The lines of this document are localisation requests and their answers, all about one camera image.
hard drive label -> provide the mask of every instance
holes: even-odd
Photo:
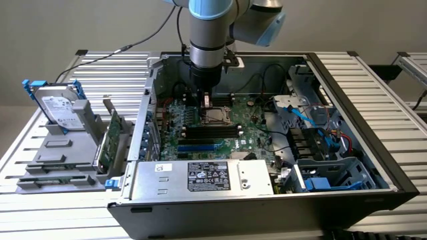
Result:
[[[191,192],[231,190],[227,162],[190,162],[187,188]]]
[[[72,109],[74,104],[66,97],[44,96],[42,101],[58,125],[68,130],[84,128],[79,116]]]

power supply label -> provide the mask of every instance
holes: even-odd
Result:
[[[231,190],[227,162],[190,162],[187,188],[191,192]]]

blue latch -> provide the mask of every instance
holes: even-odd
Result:
[[[75,88],[78,90],[79,99],[80,100],[86,100],[87,99],[87,95],[86,95],[86,92],[83,91],[82,83],[78,80],[74,80],[72,85],[75,86]]]
[[[22,81],[22,86],[26,89],[26,91],[27,91],[27,93],[28,93],[28,95],[31,97],[31,100],[36,100],[36,97],[35,97],[34,92],[32,92],[32,88],[30,86],[30,80],[28,79]]]
[[[39,80],[39,81],[34,81],[30,86],[40,88],[40,87],[44,87],[46,85],[48,85],[48,82],[44,80]]]
[[[108,179],[104,183],[106,189],[118,189],[119,188],[119,180]]]
[[[359,190],[362,189],[363,182],[357,181],[349,186],[331,186],[330,181],[326,177],[311,177],[305,180],[306,188],[309,192],[322,191],[345,191],[345,190]]]

red cable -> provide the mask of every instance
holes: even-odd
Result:
[[[343,134],[343,133],[341,133],[341,136],[349,140],[349,152],[351,153],[353,150],[354,150],[353,139],[350,138],[350,136],[347,136],[347,135]]]

slotted aluminum surface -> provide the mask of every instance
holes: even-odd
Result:
[[[427,72],[427,52],[410,52],[410,58]]]
[[[90,52],[74,61],[90,61],[107,52]],[[147,52],[120,54],[94,65],[79,67],[67,81],[79,79],[96,114],[108,118],[102,103],[103,95],[128,120],[137,120],[141,96],[147,79]],[[343,90],[357,101],[355,105],[370,118],[385,143],[418,143],[417,152],[391,148],[393,156],[403,167],[422,195],[394,211],[381,211],[363,219],[353,231],[387,232],[427,237],[427,157],[426,140],[405,111],[378,86],[358,61],[346,53],[321,53],[319,57],[334,74]],[[107,211],[107,203],[116,201],[120,192],[55,193],[39,195],[15,194],[18,178],[36,155],[47,130],[47,122],[38,110],[0,161],[0,239],[130,239],[126,231]],[[393,139],[393,132],[405,134]],[[321,236],[322,231],[233,236],[222,239],[290,239]]]
[[[346,52],[321,52],[318,57],[421,192],[395,210],[375,212],[350,230],[427,235],[426,124],[359,57]],[[331,103],[326,91],[321,92]]]

